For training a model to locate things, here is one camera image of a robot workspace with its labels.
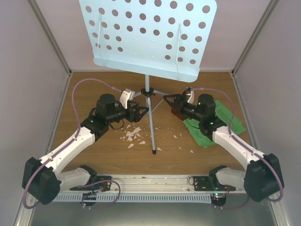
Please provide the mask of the light blue music stand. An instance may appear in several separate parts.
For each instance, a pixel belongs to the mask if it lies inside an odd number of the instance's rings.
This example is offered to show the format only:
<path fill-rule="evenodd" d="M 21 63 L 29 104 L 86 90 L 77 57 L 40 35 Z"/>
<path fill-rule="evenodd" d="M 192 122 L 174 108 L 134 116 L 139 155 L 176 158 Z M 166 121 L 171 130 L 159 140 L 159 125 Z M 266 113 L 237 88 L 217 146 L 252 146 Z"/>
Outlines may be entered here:
<path fill-rule="evenodd" d="M 194 82 L 217 11 L 214 0 L 82 0 L 97 66 Z"/>

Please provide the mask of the green sheet music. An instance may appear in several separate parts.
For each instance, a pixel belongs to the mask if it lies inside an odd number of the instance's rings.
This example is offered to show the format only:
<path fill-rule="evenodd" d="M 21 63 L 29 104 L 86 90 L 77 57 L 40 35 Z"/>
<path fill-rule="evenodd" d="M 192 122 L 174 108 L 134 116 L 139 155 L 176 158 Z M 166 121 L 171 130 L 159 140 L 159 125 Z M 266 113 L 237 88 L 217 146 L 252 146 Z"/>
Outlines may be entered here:
<path fill-rule="evenodd" d="M 197 120 L 185 119 L 183 123 L 187 127 L 189 133 L 192 135 L 198 146 L 207 148 L 209 146 L 216 145 L 214 141 L 211 141 L 208 137 L 202 134 L 198 126 L 199 122 Z"/>
<path fill-rule="evenodd" d="M 224 123 L 226 123 L 227 126 L 229 126 L 230 120 L 233 116 L 232 112 L 218 100 L 215 101 L 215 104 L 216 116 L 219 117 Z M 236 135 L 240 135 L 241 133 L 246 131 L 246 128 L 243 126 L 243 123 L 237 117 L 235 117 L 231 125 L 231 130 Z"/>

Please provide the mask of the wooden metronome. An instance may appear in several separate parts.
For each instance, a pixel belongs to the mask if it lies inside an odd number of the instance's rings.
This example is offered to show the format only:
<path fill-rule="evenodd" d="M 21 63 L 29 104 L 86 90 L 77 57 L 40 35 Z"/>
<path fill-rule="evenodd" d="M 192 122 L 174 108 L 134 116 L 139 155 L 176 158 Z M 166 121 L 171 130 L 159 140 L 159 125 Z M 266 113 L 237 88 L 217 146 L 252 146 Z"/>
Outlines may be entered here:
<path fill-rule="evenodd" d="M 181 114 L 181 112 L 179 111 L 179 107 L 178 107 L 178 106 L 176 106 L 175 108 L 172 108 L 172 109 L 171 109 L 171 113 L 172 113 L 174 116 L 176 116 L 178 119 L 180 119 L 181 121 L 184 121 L 184 120 L 187 119 L 187 116 L 183 116 L 183 115 Z"/>

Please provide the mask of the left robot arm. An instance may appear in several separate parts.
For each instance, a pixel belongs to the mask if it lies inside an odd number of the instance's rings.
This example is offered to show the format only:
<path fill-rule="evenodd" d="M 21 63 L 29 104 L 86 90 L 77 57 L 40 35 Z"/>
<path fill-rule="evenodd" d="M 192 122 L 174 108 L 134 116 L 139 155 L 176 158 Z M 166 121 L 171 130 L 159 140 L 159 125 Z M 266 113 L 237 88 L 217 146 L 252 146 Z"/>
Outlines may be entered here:
<path fill-rule="evenodd" d="M 24 207 L 29 208 L 27 194 L 32 195 L 38 203 L 47 205 L 62 191 L 74 187 L 94 189 L 97 179 L 91 168 L 80 166 L 69 172 L 63 172 L 63 169 L 79 153 L 99 140 L 112 127 L 112 123 L 123 120 L 139 122 L 148 111 L 148 107 L 130 99 L 118 101 L 112 94 L 101 95 L 96 107 L 91 109 L 74 134 L 50 153 L 39 159 L 31 157 L 25 163 L 22 180 Z"/>

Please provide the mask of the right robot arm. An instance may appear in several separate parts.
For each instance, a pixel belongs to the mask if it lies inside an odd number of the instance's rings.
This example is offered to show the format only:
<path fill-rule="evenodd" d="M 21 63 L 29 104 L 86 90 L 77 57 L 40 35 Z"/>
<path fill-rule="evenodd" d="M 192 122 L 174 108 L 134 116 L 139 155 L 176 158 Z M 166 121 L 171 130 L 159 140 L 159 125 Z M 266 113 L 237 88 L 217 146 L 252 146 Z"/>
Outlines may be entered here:
<path fill-rule="evenodd" d="M 208 185 L 218 191 L 224 186 L 245 190 L 255 202 L 269 199 L 278 193 L 273 202 L 282 200 L 284 181 L 279 159 L 250 146 L 232 130 L 231 126 L 222 121 L 215 112 L 216 104 L 212 95 L 201 94 L 194 105 L 182 94 L 165 95 L 163 99 L 177 114 L 186 119 L 198 122 L 200 132 L 223 147 L 244 168 L 243 171 L 219 166 L 209 173 Z"/>

